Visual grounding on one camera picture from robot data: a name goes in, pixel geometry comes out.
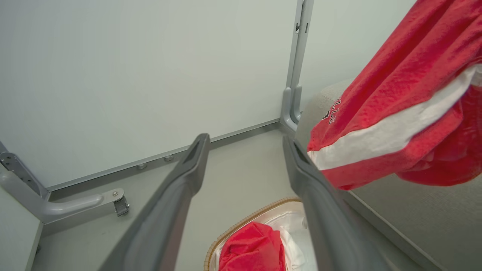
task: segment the red cloth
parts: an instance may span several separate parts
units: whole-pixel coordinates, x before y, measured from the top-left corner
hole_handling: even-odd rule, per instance
[[[285,271],[280,232],[250,222],[229,237],[221,250],[219,271]]]
[[[482,89],[453,87],[482,62],[481,13],[480,0],[415,3],[311,132],[308,154],[335,187],[350,190],[392,173],[450,186],[481,173]],[[431,104],[437,95],[459,96],[444,108]],[[434,109],[437,119],[406,134]]]

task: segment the metal bracket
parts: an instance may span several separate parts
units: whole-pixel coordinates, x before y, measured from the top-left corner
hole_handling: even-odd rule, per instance
[[[118,216],[129,211],[124,190],[121,188],[69,202],[50,202],[48,201],[50,193],[15,154],[8,151],[2,152],[0,162],[0,186],[43,224],[59,221],[108,203],[114,203]]]
[[[314,0],[299,0],[295,15],[296,27],[293,33],[288,78],[286,80],[286,89],[283,92],[280,120],[282,124],[292,131],[296,131],[301,118],[302,86],[299,84],[299,79],[308,40],[313,2]]]
[[[293,91],[291,90],[291,88],[287,87],[284,89],[283,102],[281,104],[280,122],[291,131],[296,132],[298,124],[296,124],[291,119],[291,114],[290,114],[290,110],[292,107],[292,95],[293,95]]]
[[[34,190],[41,198],[45,198],[48,195],[49,192],[47,189],[30,173],[14,153],[9,151],[2,152],[0,154],[0,163],[2,163],[6,169],[17,175],[20,180]]]
[[[120,198],[118,201],[114,201],[114,208],[116,208],[117,216],[120,217],[129,211],[129,204],[125,200],[125,197]]]

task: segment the white stripe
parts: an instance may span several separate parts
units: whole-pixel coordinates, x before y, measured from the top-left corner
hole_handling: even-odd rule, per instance
[[[339,138],[320,151],[308,155],[319,170],[326,170],[397,152],[414,135],[440,119],[465,93],[474,76],[472,66],[423,103],[390,115],[378,123]]]

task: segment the bolt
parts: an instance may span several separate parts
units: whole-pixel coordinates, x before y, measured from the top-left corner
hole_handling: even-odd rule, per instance
[[[147,163],[142,163],[140,165],[137,165],[138,170],[145,169],[146,167],[147,167]]]

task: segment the couch cushion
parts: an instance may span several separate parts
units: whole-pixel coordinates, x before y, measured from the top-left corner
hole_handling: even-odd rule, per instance
[[[313,127],[321,121],[327,110],[343,94],[353,80],[354,78],[350,78],[330,85],[310,99],[303,111],[295,135],[295,138],[298,139],[304,148],[308,146]]]
[[[389,175],[352,192],[444,268],[482,269],[481,175],[450,187]]]

